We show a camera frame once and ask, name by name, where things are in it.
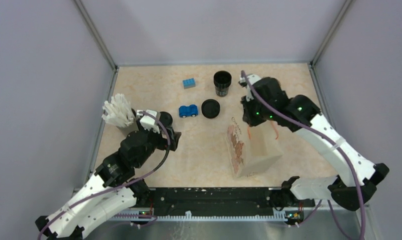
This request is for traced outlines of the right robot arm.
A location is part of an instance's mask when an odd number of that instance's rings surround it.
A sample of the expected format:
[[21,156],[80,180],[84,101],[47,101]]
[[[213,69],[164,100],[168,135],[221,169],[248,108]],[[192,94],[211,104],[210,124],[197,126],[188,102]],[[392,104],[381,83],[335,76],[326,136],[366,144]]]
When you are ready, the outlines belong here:
[[320,178],[291,177],[282,184],[282,200],[295,206],[305,199],[331,200],[356,211],[368,202],[390,169],[356,151],[330,125],[320,108],[307,96],[288,97],[276,78],[241,75],[239,85],[247,93],[241,98],[243,121],[251,127],[275,121],[308,142],[337,172]]

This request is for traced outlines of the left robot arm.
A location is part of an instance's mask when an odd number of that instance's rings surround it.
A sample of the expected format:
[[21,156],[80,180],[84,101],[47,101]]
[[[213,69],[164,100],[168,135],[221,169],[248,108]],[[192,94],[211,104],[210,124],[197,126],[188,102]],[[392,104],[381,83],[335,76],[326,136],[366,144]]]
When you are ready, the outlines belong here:
[[[170,151],[177,150],[181,132],[166,128],[166,135],[152,130],[129,133],[119,149],[106,157],[86,184],[58,211],[40,216],[35,224],[37,239],[83,240],[114,215],[133,206],[142,207],[149,201],[149,189],[144,178],[157,171]],[[156,151],[165,155],[149,173],[135,178],[139,169]]]

